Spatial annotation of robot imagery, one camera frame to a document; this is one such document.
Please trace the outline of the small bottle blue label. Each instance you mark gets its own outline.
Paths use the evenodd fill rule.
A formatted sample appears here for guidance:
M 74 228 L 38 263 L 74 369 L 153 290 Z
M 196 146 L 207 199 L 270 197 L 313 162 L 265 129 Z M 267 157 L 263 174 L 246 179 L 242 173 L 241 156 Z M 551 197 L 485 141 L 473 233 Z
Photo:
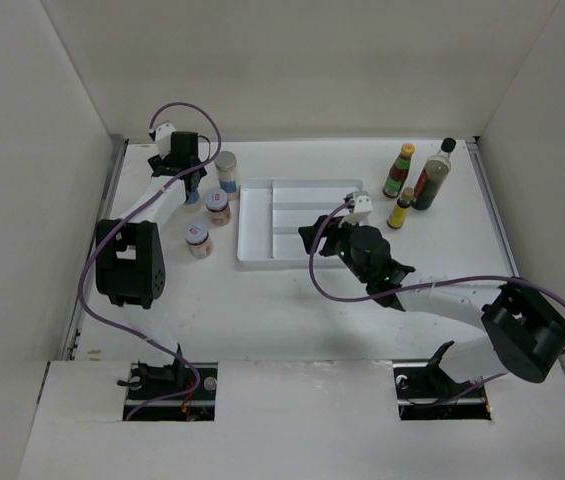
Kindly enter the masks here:
M 192 190 L 185 201 L 185 206 L 198 208 L 200 203 L 200 192 L 198 189 Z

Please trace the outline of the tall jar silver lid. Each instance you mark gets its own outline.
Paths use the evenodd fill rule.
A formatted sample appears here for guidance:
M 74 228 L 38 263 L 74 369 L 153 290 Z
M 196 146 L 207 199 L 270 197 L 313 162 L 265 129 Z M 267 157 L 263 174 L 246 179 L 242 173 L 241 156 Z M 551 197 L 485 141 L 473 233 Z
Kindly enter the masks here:
M 237 157 L 233 152 L 221 151 L 214 162 L 220 188 L 230 201 L 240 195 Z

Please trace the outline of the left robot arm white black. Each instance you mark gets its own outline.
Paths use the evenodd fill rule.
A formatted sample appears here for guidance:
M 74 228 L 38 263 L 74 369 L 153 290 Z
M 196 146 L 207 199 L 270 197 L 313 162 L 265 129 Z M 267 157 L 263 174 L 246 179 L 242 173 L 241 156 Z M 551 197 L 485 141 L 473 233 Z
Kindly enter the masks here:
M 199 208 L 199 183 L 206 175 L 201 168 L 170 182 L 178 173 L 201 164 L 202 135 L 176 131 L 170 123 L 164 123 L 151 136 L 158 149 L 148 159 L 152 176 L 147 191 L 130 210 L 140 208 L 155 194 L 160 197 L 122 226 L 109 242 L 104 241 L 105 237 L 120 221 L 105 219 L 96 227 L 97 245 L 102 248 L 95 261 L 96 288 L 111 304 L 125 308 L 130 321 L 136 319 L 140 309 L 150 309 L 162 295 L 166 266 L 160 229 L 180 207 L 192 211 Z

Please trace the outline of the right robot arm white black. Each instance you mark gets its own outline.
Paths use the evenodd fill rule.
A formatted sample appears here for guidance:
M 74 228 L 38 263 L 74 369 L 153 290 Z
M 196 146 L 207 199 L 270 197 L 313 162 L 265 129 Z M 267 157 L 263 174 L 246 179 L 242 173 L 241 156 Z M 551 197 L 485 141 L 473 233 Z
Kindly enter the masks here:
M 339 259 L 364 285 L 364 301 L 408 313 L 426 313 L 480 330 L 477 339 L 448 340 L 426 370 L 426 384 L 445 396 L 463 380 L 509 373 L 543 382 L 565 351 L 565 318 L 547 293 L 518 277 L 480 275 L 445 280 L 426 276 L 391 255 L 372 226 L 323 215 L 298 234 L 306 253 Z

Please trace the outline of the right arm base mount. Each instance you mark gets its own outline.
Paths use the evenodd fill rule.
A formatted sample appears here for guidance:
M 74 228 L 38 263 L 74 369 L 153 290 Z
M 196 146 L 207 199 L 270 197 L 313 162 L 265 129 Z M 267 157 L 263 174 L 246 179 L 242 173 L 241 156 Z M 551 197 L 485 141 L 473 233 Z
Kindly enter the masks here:
M 486 420 L 491 413 L 483 386 L 458 383 L 440 363 L 453 341 L 444 343 L 428 360 L 393 363 L 397 410 L 402 421 Z

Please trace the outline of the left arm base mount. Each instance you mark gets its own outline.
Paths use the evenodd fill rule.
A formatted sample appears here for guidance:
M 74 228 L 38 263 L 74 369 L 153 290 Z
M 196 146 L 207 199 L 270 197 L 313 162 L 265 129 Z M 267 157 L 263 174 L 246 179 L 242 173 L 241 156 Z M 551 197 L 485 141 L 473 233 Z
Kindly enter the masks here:
M 132 365 L 127 379 L 116 384 L 125 391 L 122 417 L 139 422 L 210 422 L 215 419 L 218 364 L 197 363 L 200 382 L 194 391 L 194 373 L 174 360 L 161 367 Z

